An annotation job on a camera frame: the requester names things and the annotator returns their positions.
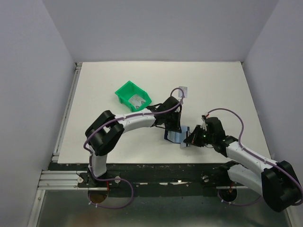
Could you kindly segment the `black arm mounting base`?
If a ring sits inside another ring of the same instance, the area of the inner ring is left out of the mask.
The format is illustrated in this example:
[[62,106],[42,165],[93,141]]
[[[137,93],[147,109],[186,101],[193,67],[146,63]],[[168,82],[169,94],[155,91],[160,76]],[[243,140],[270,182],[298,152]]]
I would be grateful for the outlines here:
[[228,168],[235,161],[210,164],[108,164],[98,180],[89,171],[80,174],[79,188],[109,191],[111,197],[214,197],[232,182]]

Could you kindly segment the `aluminium front frame rail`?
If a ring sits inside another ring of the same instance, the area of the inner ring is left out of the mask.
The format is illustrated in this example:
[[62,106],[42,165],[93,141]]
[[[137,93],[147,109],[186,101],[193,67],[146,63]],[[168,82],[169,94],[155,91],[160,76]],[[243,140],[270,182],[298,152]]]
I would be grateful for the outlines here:
[[80,178],[80,174],[84,172],[85,171],[42,171],[27,226],[37,226],[46,191],[83,190],[83,188],[78,187],[78,179]]

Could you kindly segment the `green plastic bin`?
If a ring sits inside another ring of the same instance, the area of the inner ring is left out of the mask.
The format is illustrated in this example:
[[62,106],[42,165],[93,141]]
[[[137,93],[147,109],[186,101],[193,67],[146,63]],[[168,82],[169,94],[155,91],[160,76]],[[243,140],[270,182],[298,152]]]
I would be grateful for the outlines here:
[[[146,108],[152,103],[151,98],[149,97],[148,93],[135,85],[130,80],[127,81],[123,86],[121,86],[115,94],[117,95],[119,102],[124,104],[126,107],[130,109],[131,112],[141,111],[142,109]],[[145,104],[143,104],[140,108],[135,109],[133,105],[131,105],[128,100],[134,94],[138,94],[140,97],[146,100]]]

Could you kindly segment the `aluminium table edge rail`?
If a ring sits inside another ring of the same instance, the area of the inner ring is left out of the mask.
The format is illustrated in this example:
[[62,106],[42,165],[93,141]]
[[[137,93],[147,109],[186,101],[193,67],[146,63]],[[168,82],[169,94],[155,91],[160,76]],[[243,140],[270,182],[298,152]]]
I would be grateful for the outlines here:
[[71,108],[71,105],[72,105],[72,102],[73,102],[73,97],[74,97],[75,89],[76,89],[76,86],[77,86],[77,83],[78,83],[78,80],[79,80],[82,64],[83,64],[82,62],[75,63],[75,65],[76,65],[75,72],[74,72],[71,88],[70,88],[70,91],[69,91],[67,103],[66,103],[66,106],[65,106],[65,110],[64,110],[60,130],[59,130],[59,134],[58,134],[56,144],[55,144],[55,147],[54,147],[54,150],[53,150],[51,163],[53,163],[53,162],[57,163],[58,159],[59,159],[60,149],[61,149],[61,146],[62,146],[62,141],[63,141],[63,138],[64,138],[67,122],[68,122],[68,119],[69,119],[70,108]]

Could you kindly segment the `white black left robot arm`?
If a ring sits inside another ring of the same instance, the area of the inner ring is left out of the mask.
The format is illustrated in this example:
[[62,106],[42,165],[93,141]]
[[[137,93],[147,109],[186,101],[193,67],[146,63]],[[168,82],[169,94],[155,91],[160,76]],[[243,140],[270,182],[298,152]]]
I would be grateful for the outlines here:
[[147,106],[135,113],[115,115],[110,110],[104,111],[85,131],[83,147],[90,152],[89,182],[95,187],[104,183],[107,155],[124,133],[160,126],[168,131],[181,132],[182,102],[170,96],[164,103]]

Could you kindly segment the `blue leather card holder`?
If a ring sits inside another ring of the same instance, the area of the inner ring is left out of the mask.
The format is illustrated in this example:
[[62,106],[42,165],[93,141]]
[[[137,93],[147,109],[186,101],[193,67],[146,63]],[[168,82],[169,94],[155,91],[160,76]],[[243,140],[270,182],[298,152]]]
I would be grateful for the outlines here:
[[189,136],[189,134],[190,127],[181,126],[181,132],[165,130],[164,139],[175,144],[180,144],[181,142],[184,142],[184,140]]

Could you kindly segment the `grey striped credit card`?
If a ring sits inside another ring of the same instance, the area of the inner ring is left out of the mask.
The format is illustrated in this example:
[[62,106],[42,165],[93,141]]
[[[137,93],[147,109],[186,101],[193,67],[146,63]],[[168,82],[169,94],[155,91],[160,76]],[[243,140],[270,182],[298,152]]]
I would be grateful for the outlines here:
[[184,143],[184,142],[181,142],[180,143],[180,148],[183,149],[183,148],[188,148],[189,147],[189,144],[187,143]]

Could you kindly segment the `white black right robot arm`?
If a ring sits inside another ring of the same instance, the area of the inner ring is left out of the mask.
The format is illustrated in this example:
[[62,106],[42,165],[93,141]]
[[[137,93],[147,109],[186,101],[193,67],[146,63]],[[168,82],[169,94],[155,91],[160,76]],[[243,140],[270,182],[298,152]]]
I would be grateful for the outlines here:
[[245,148],[239,139],[225,134],[217,117],[204,118],[184,139],[184,143],[196,147],[211,145],[214,150],[232,159],[231,165],[218,173],[223,185],[240,183],[261,195],[275,212],[303,202],[303,188],[292,165],[277,162]]

